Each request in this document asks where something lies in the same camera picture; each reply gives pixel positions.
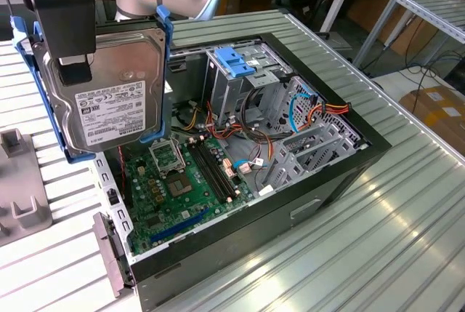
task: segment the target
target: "open computer tower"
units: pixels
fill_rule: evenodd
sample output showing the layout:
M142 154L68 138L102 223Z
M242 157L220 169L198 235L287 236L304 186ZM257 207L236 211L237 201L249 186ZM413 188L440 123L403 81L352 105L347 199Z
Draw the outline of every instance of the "open computer tower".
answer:
M113 291L143 311L337 201L390 148L271 34L173 49L168 69L164 139L92 167Z

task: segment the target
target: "motherboard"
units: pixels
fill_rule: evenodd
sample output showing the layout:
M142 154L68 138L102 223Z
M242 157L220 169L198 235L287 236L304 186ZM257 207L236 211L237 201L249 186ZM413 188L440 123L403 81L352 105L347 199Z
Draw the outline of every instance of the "motherboard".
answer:
M125 162L135 255L244 205L254 196L213 137L152 145Z

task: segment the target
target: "blue drive bay latch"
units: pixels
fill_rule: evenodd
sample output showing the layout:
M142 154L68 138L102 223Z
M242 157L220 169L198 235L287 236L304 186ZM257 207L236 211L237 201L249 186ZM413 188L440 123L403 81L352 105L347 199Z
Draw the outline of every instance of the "blue drive bay latch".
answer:
M234 78L248 76L256 72L232 47L215 49L215 55Z

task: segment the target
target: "gray holder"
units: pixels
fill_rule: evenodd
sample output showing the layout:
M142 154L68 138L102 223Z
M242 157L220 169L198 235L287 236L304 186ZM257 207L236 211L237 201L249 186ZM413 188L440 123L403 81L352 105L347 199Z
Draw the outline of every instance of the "gray holder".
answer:
M18 129L0 132L0 247L51 224L31 136Z

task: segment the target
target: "hard drive label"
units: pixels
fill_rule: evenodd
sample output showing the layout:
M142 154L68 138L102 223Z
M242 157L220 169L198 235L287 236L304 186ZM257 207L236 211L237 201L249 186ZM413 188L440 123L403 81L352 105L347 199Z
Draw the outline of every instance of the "hard drive label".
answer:
M75 95L87 145L145 130L145 82Z

